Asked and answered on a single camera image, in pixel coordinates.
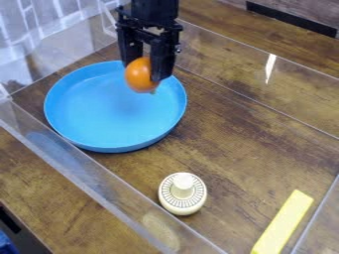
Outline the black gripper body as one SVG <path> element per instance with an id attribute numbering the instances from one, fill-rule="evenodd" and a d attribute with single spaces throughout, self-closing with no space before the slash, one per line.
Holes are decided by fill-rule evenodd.
<path id="1" fill-rule="evenodd" d="M 156 28 L 162 31 L 160 38 L 169 44 L 178 43 L 182 31 L 176 22 L 178 16 L 178 0 L 130 0 L 128 6 L 118 6 L 116 32 L 120 39 L 149 43 L 152 36 L 144 29 Z"/>

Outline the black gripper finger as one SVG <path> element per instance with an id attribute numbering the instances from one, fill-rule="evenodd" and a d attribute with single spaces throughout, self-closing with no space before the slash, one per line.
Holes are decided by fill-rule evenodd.
<path id="1" fill-rule="evenodd" d="M 117 45 L 120 52 L 120 59 L 122 65 L 128 64 L 142 56 L 142 43 L 136 40 L 134 32 L 125 28 L 118 28 Z"/>
<path id="2" fill-rule="evenodd" d="M 161 81 L 172 75 L 176 55 L 181 52 L 177 40 L 154 39 L 150 42 L 150 80 Z"/>

